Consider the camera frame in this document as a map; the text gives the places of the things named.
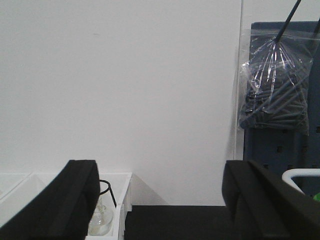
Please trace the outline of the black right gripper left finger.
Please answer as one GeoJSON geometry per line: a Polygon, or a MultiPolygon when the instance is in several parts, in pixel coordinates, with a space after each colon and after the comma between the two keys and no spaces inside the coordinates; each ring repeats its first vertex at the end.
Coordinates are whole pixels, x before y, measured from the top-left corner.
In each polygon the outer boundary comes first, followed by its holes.
{"type": "Polygon", "coordinates": [[[0,228],[2,240],[84,240],[100,195],[95,160],[69,160],[30,203],[0,228]]]}

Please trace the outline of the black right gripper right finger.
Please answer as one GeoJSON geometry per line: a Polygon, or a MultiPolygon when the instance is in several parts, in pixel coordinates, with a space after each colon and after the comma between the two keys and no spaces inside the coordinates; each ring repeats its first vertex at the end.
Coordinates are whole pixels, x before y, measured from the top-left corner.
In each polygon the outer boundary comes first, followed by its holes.
{"type": "Polygon", "coordinates": [[[320,238],[320,203],[256,162],[228,160],[222,196],[243,240],[320,238]]]}

